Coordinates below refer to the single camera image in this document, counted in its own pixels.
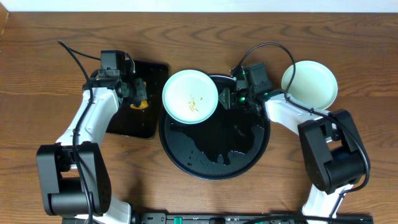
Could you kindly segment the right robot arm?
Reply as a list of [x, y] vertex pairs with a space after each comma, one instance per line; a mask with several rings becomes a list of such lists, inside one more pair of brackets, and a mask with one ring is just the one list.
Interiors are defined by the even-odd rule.
[[312, 182], [298, 220], [304, 223], [344, 223], [336, 215], [349, 193], [363, 189], [370, 161], [351, 114], [310, 108], [287, 90], [239, 81], [219, 96], [226, 109], [244, 109], [297, 134], [305, 170]]

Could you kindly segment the orange sponge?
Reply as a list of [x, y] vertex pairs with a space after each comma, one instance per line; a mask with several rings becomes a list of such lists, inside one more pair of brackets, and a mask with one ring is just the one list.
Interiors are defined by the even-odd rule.
[[130, 108], [134, 110], [144, 110], [148, 107], [147, 100], [140, 101], [139, 103], [130, 104]]

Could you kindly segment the mint plate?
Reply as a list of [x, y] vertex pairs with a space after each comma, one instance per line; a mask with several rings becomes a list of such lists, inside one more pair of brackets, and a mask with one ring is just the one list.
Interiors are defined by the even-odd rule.
[[[287, 85], [293, 74], [291, 65], [281, 79], [281, 88]], [[304, 60], [295, 63], [295, 76], [288, 92], [309, 107], [325, 110], [336, 100], [338, 82], [334, 74], [321, 63]]]
[[167, 114], [183, 124], [197, 124], [208, 119], [218, 105], [214, 81], [198, 70], [182, 70], [173, 74], [162, 90]]

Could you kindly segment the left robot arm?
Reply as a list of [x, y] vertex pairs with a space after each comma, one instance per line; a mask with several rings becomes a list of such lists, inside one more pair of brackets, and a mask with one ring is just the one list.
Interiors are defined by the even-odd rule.
[[123, 99], [133, 92], [119, 78], [90, 78], [68, 129], [36, 154], [44, 210], [67, 223], [140, 223], [127, 202], [111, 193], [100, 146]]

